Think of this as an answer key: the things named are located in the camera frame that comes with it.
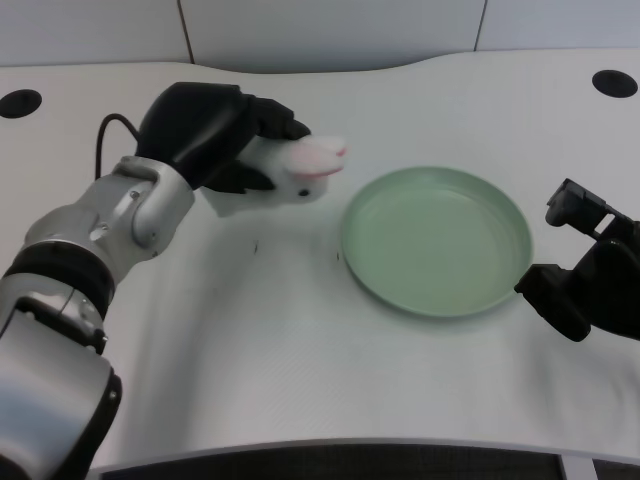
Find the plate rim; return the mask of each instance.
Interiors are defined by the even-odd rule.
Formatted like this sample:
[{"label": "plate rim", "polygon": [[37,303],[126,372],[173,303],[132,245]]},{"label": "plate rim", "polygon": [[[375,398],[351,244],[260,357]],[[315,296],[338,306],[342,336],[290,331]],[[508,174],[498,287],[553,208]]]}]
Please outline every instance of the plate rim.
[{"label": "plate rim", "polygon": [[481,313],[484,311],[487,311],[493,307],[496,307],[498,305],[500,305],[501,303],[507,301],[508,299],[514,297],[516,294],[516,291],[511,288],[510,290],[508,290],[507,292],[505,292],[501,297],[499,297],[498,299],[494,300],[491,303],[487,303],[485,305],[482,305],[479,308],[474,308],[472,310],[466,311],[466,312],[462,312],[462,313],[441,313],[441,312],[433,312],[433,311],[426,311],[426,310],[420,310],[420,309],[416,309],[407,305],[403,305],[401,302],[397,302],[395,300],[390,300],[389,298],[385,297],[384,295],[376,292],[373,288],[371,288],[370,285],[367,284],[367,282],[364,280],[363,276],[360,275],[357,272],[357,269],[352,265],[352,263],[349,261],[349,254],[348,249],[345,246],[346,243],[346,225],[347,222],[349,221],[349,219],[353,216],[353,211],[354,211],[354,205],[357,202],[357,200],[359,198],[361,198],[364,194],[365,191],[367,189],[369,189],[370,187],[372,187],[374,184],[386,179],[387,177],[390,177],[392,175],[396,175],[399,173],[404,173],[404,172],[408,172],[411,170],[427,170],[427,171],[436,171],[436,170],[444,170],[444,171],[449,171],[449,172],[453,172],[455,174],[458,175],[463,175],[463,176],[468,176],[468,177],[472,177],[476,180],[480,180],[481,182],[486,183],[487,185],[489,185],[491,188],[497,190],[499,193],[501,193],[508,201],[509,203],[511,203],[511,205],[513,205],[513,207],[515,208],[515,210],[517,211],[517,213],[520,215],[520,217],[523,220],[524,223],[524,230],[526,232],[526,236],[529,240],[529,248],[527,249],[528,251],[526,252],[527,254],[527,268],[522,272],[522,274],[524,275],[526,273],[526,271],[529,269],[529,267],[531,267],[531,265],[533,264],[533,257],[534,257],[534,244],[533,244],[533,235],[531,234],[531,227],[529,226],[529,222],[527,221],[527,217],[525,216],[524,212],[522,211],[522,209],[519,207],[519,205],[501,188],[497,187],[495,184],[493,184],[492,182],[489,182],[488,180],[466,172],[464,170],[460,170],[457,168],[451,168],[451,167],[441,167],[441,166],[437,166],[437,165],[424,165],[424,166],[414,166],[414,167],[407,167],[407,168],[401,168],[398,170],[393,170],[391,172],[385,173],[373,180],[371,180],[369,183],[367,183],[366,185],[364,185],[362,188],[360,188],[360,190],[358,190],[356,192],[355,195],[353,195],[353,197],[351,197],[351,199],[349,200],[349,203],[347,205],[347,208],[345,209],[343,215],[342,215],[342,221],[340,223],[340,247],[342,250],[342,256],[345,260],[345,263],[347,264],[347,266],[349,267],[349,270],[351,270],[352,274],[355,276],[356,280],[358,283],[360,283],[362,286],[364,286],[369,292],[371,292],[373,295],[375,295],[377,298],[381,299],[382,301],[386,302],[387,304],[398,308],[400,310],[403,310],[405,312],[409,312],[409,313],[413,313],[416,315],[421,315],[421,316],[428,316],[428,317],[440,317],[440,318],[455,318],[455,317],[465,317],[468,315],[474,315],[477,313]]}]

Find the black finger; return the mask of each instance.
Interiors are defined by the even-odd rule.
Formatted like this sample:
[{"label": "black finger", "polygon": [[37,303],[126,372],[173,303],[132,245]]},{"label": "black finger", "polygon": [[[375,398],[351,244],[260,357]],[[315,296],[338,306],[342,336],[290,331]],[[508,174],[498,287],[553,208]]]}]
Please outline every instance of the black finger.
[{"label": "black finger", "polygon": [[258,123],[257,135],[270,139],[298,140],[311,133],[294,119],[293,111],[268,98],[254,98],[252,104]]}]

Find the white plush toy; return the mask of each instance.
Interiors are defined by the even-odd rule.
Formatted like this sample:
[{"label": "white plush toy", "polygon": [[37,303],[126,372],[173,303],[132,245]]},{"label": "white plush toy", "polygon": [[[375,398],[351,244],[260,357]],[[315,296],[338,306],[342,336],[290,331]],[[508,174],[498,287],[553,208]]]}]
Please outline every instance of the white plush toy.
[{"label": "white plush toy", "polygon": [[274,190],[245,194],[203,192],[219,217],[241,210],[308,203],[327,190],[328,176],[344,168],[346,142],[340,137],[307,136],[297,141],[254,138],[238,161],[265,175]]}]

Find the robotic hand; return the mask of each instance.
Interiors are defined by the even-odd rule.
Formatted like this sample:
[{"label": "robotic hand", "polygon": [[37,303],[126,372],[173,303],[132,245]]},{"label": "robotic hand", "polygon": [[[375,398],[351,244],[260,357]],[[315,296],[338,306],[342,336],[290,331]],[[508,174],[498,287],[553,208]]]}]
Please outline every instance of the robotic hand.
[{"label": "robotic hand", "polygon": [[197,188],[275,188],[236,161],[256,135],[309,133],[273,100],[176,83],[145,116],[135,156],[31,227],[0,281],[0,478],[84,478],[122,395],[100,355],[116,285],[167,248]]}]

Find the black cable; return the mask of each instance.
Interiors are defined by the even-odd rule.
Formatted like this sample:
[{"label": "black cable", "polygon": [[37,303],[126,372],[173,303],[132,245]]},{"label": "black cable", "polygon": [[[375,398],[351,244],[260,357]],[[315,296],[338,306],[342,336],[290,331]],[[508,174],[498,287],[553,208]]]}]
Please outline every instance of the black cable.
[{"label": "black cable", "polygon": [[127,130],[129,130],[129,133],[131,133],[133,138],[136,139],[136,142],[140,138],[140,134],[136,130],[136,127],[134,127],[133,124],[129,120],[127,120],[127,118],[124,115],[120,115],[119,113],[110,113],[109,115],[104,117],[102,119],[102,123],[100,124],[100,128],[98,129],[98,139],[96,141],[96,173],[95,173],[95,180],[99,179],[100,176],[101,176],[101,170],[102,170],[102,140],[104,139],[104,132],[107,130],[107,126],[109,125],[109,122],[111,120],[118,120],[125,127],[127,127]]}]

